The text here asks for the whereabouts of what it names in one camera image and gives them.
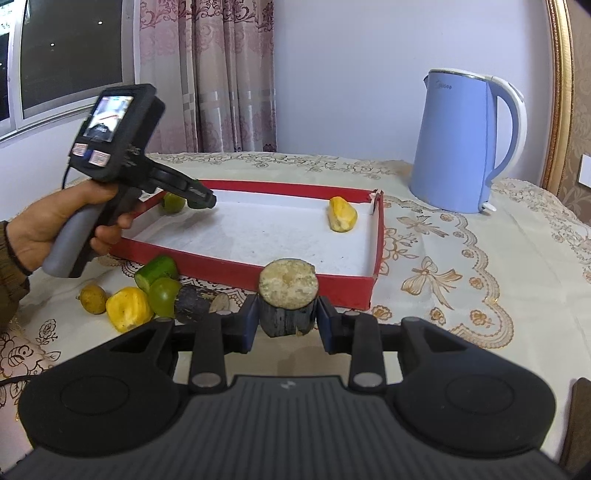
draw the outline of sleeve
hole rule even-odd
[[[17,312],[18,302],[29,293],[26,273],[14,257],[6,236],[6,225],[0,226],[0,332]]]

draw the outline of light switch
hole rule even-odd
[[[579,172],[579,183],[591,189],[591,157],[583,155],[581,158],[581,171]]]

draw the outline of white paper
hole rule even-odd
[[[358,220],[347,233],[330,229],[328,200],[216,190],[213,209],[185,207],[166,216],[159,206],[134,222],[127,238],[207,257],[265,266],[299,258],[320,274],[373,274],[378,212],[354,203]]]

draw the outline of gold picture frame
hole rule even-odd
[[[573,46],[566,0],[546,0],[554,64],[554,98],[541,187],[558,195],[573,119]]]

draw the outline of window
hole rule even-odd
[[[0,1],[0,125],[8,124],[8,40],[12,27],[14,2]]]
[[[0,137],[134,82],[134,0],[0,0]]]

